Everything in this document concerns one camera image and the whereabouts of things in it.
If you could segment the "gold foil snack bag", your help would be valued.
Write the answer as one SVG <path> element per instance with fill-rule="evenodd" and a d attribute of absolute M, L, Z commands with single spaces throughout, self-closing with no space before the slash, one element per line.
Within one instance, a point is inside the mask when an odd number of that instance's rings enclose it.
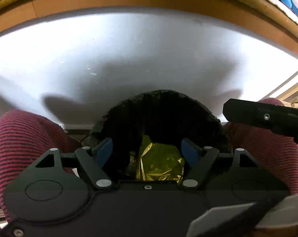
<path fill-rule="evenodd" d="M 141 145 L 130 153 L 128 173 L 139 181 L 181 182 L 185 159 L 177 147 L 152 142 L 149 136 L 142 137 Z"/>

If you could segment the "right maroon striped leg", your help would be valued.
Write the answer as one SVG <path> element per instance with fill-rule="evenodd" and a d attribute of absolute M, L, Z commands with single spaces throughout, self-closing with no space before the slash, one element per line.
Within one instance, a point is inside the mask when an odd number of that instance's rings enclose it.
<path fill-rule="evenodd" d="M 231 116 L 241 114 L 245 119 L 257 119 L 256 102 L 228 100 L 223 114 L 229 122 L 223 128 L 233 149 L 247 150 L 262 166 L 283 181 L 292 195 L 298 195 L 298 144 L 292 137 L 273 133 L 271 130 L 244 125 Z"/>

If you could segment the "maroon striped leg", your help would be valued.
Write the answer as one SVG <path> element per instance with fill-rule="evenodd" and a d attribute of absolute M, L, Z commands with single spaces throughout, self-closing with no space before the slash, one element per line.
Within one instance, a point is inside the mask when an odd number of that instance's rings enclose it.
<path fill-rule="evenodd" d="M 3 115 L 0 119 L 0 206 L 5 219 L 11 221 L 3 195 L 12 180 L 51 148 L 72 153 L 80 147 L 79 141 L 45 117 L 22 110 Z"/>
<path fill-rule="evenodd" d="M 292 195 L 298 195 L 298 144 L 292 137 L 273 133 L 271 130 L 244 125 L 231 116 L 241 114 L 245 119 L 257 119 L 256 102 L 228 100 L 223 114 L 229 122 L 223 128 L 233 149 L 247 150 L 262 166 L 283 181 Z"/>

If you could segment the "black trash bag bin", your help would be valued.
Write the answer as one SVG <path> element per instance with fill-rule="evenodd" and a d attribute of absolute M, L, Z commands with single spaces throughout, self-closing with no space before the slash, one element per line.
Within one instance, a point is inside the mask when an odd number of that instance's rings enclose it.
<path fill-rule="evenodd" d="M 111 108 L 93 127 L 95 143 L 113 141 L 113 151 L 102 166 L 113 181 L 134 178 L 130 157 L 140 156 L 143 136 L 152 142 L 181 147 L 188 139 L 199 148 L 211 146 L 230 152 L 220 120 L 203 104 L 172 90 L 155 90 L 124 100 Z"/>

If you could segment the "left maroon striped leg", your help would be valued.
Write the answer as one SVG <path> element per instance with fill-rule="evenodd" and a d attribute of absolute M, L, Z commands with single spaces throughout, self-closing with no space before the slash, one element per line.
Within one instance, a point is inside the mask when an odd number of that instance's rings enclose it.
<path fill-rule="evenodd" d="M 12 180 L 51 148 L 72 153 L 80 147 L 79 141 L 45 117 L 22 110 L 3 115 L 0 119 L 0 206 L 5 219 L 11 221 L 3 195 Z"/>

